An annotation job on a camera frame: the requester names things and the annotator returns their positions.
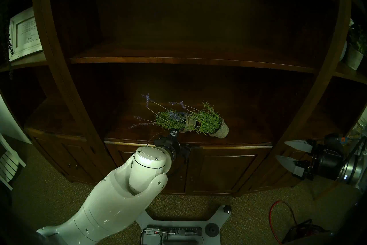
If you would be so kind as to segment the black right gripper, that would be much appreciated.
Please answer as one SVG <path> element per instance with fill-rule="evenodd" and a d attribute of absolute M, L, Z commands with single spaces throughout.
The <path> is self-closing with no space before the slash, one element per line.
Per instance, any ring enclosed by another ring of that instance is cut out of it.
<path fill-rule="evenodd" d="M 339 134 L 331 133 L 324 137 L 323 144 L 313 139 L 285 141 L 287 146 L 307 152 L 312 158 L 311 161 L 298 161 L 282 155 L 275 157 L 286 170 L 295 174 L 300 180 L 312 181 L 314 176 L 337 180 L 343 162 L 343 146 L 340 138 Z"/>

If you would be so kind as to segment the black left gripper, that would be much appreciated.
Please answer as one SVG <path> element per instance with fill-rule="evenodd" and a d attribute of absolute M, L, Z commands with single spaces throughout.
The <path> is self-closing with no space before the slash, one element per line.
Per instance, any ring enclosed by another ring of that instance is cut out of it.
<path fill-rule="evenodd" d="M 153 144 L 155 147 L 166 150 L 172 162 L 174 162 L 178 156 L 182 156 L 184 162 L 187 162 L 192 148 L 190 144 L 181 144 L 176 138 L 171 137 L 159 137 L 154 139 Z"/>

